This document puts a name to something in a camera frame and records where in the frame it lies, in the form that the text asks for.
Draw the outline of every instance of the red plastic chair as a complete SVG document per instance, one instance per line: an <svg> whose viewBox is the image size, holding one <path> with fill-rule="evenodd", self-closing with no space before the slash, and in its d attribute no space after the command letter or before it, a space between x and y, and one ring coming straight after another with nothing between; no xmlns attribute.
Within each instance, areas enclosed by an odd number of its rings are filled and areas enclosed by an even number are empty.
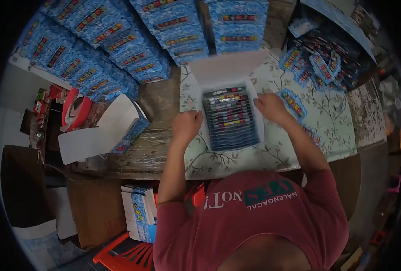
<svg viewBox="0 0 401 271"><path fill-rule="evenodd" d="M111 254L109 254L112 249L114 249L129 236L129 232L126 232L117 237L100 252L98 252L97 255L95 255L95 257L93 258L93 262L100 262L112 271L151 270L153 245L150 243L143 242L140 245L128 250L127 252L116 256L112 256Z"/></svg>

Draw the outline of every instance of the stack of packets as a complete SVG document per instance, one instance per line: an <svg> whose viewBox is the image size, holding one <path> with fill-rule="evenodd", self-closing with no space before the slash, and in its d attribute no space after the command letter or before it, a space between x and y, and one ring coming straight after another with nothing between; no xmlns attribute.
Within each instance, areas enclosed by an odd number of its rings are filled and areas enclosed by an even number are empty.
<svg viewBox="0 0 401 271"><path fill-rule="evenodd" d="M208 57L197 0L130 0L148 30L176 65Z"/></svg>
<svg viewBox="0 0 401 271"><path fill-rule="evenodd" d="M290 38L279 67L294 73L302 88L312 80L317 91L347 92L353 89L361 72L370 63L360 59L360 49L337 26L320 26L308 18L294 19L289 26Z"/></svg>
<svg viewBox="0 0 401 271"><path fill-rule="evenodd" d="M139 83L168 80L169 61L164 50L123 0L61 0L47 12L57 23L85 40Z"/></svg>
<svg viewBox="0 0 401 271"><path fill-rule="evenodd" d="M257 51L261 47L268 1L206 0L217 54Z"/></svg>
<svg viewBox="0 0 401 271"><path fill-rule="evenodd" d="M259 143L246 87L203 94L211 150L227 151Z"/></svg>
<svg viewBox="0 0 401 271"><path fill-rule="evenodd" d="M157 229L157 206L152 189L124 186L122 202L130 238L154 243Z"/></svg>
<svg viewBox="0 0 401 271"><path fill-rule="evenodd" d="M40 12L25 27L18 47L26 51L30 61L95 102L111 102L119 94L132 99L138 96L136 81L114 65L102 49L94 49Z"/></svg>

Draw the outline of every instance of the man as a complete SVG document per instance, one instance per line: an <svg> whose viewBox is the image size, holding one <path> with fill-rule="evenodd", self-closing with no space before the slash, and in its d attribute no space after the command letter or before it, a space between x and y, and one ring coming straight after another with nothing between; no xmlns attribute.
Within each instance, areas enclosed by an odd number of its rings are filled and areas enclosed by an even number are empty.
<svg viewBox="0 0 401 271"><path fill-rule="evenodd" d="M274 171L235 173L212 182L190 217L184 152L203 115L179 113L158 189L157 271L304 271L330 268L340 256L348 223L327 160L279 96L258 94L254 104L288 133L306 186Z"/></svg>

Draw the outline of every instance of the product packs inside box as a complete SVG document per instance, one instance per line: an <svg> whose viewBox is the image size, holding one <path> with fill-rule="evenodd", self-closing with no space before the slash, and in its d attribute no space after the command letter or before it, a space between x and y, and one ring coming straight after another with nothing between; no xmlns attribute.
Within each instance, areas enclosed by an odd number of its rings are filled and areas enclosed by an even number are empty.
<svg viewBox="0 0 401 271"><path fill-rule="evenodd" d="M200 134L208 149L235 150L265 140L263 117L253 104L257 94L249 75L268 54L262 49L217 55L189 64L198 84L197 99L214 106L205 108L203 102L197 105L205 116ZM224 116L235 119L225 120Z"/></svg>
<svg viewBox="0 0 401 271"><path fill-rule="evenodd" d="M175 61L175 64L178 67L181 67L181 66L188 65L190 62L194 61L195 59L207 58L207 57L208 57L208 54L203 53L203 54L194 54L194 55L183 56L183 57L173 57L173 60Z"/></svg>
<svg viewBox="0 0 401 271"><path fill-rule="evenodd" d="M175 48L168 49L169 54L172 58L184 57L191 55L205 55L208 54L208 45L205 41L192 42L177 46Z"/></svg>
<svg viewBox="0 0 401 271"><path fill-rule="evenodd" d="M258 51L260 44L253 42L242 43L242 42L220 42L216 43L217 55L225 55L235 53L239 51Z"/></svg>
<svg viewBox="0 0 401 271"><path fill-rule="evenodd" d="M89 29L82 31L80 37L94 48L112 35L129 30L133 27L133 19L125 13L113 12L96 22Z"/></svg>
<svg viewBox="0 0 401 271"><path fill-rule="evenodd" d="M63 25L85 2L86 0L61 0L47 12L47 15Z"/></svg>
<svg viewBox="0 0 401 271"><path fill-rule="evenodd" d="M242 46L255 43L259 47L262 43L264 28L255 24L213 25L214 40L218 43L241 43Z"/></svg>
<svg viewBox="0 0 401 271"><path fill-rule="evenodd" d="M96 22L114 12L127 12L127 7L119 0L87 0L63 25L75 35L80 36Z"/></svg>
<svg viewBox="0 0 401 271"><path fill-rule="evenodd" d="M144 16L142 20L152 35L187 24L200 25L192 2L176 4L159 10Z"/></svg>
<svg viewBox="0 0 401 271"><path fill-rule="evenodd" d="M164 49L192 42L205 41L202 28L199 25L194 24L160 32L155 34L155 37Z"/></svg>
<svg viewBox="0 0 401 271"><path fill-rule="evenodd" d="M268 1L219 1L208 4L213 24L258 24L265 28Z"/></svg>

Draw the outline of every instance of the stack of blue boxes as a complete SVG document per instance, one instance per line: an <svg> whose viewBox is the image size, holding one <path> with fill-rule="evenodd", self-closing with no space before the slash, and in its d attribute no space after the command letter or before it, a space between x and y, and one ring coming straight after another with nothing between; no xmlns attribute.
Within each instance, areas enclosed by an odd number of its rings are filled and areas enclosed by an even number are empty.
<svg viewBox="0 0 401 271"><path fill-rule="evenodd" d="M169 79L165 51L128 2L62 0L48 14L93 48L101 47L108 52L110 61L139 83Z"/></svg>
<svg viewBox="0 0 401 271"><path fill-rule="evenodd" d="M199 22L199 0L130 0L148 30L167 49L176 65L208 57Z"/></svg>
<svg viewBox="0 0 401 271"><path fill-rule="evenodd" d="M217 54L257 51L267 20L268 0L205 0L213 24Z"/></svg>

